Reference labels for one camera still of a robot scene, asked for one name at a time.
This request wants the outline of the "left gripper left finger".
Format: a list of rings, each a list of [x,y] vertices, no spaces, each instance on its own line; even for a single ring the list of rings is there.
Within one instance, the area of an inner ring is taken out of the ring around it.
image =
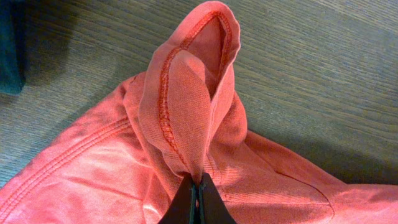
[[[194,224],[197,189],[191,175],[186,175],[159,224]]]

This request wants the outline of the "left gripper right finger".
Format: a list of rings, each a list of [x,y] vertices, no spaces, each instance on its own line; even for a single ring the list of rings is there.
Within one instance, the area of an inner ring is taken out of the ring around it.
[[[200,224],[236,224],[208,173],[203,173],[198,188]]]

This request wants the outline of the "orange printed t-shirt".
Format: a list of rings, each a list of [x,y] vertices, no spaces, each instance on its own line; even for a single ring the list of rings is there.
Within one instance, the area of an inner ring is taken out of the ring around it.
[[[208,173],[236,223],[396,223],[395,185],[346,184],[248,130],[234,89],[240,29],[204,2],[149,67],[87,111],[1,189],[2,223],[158,223]]]

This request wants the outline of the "dark folded clothes pile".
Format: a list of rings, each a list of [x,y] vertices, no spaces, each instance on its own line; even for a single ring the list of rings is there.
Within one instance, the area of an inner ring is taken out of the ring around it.
[[[1,93],[18,95],[25,85],[26,2],[1,0]]]

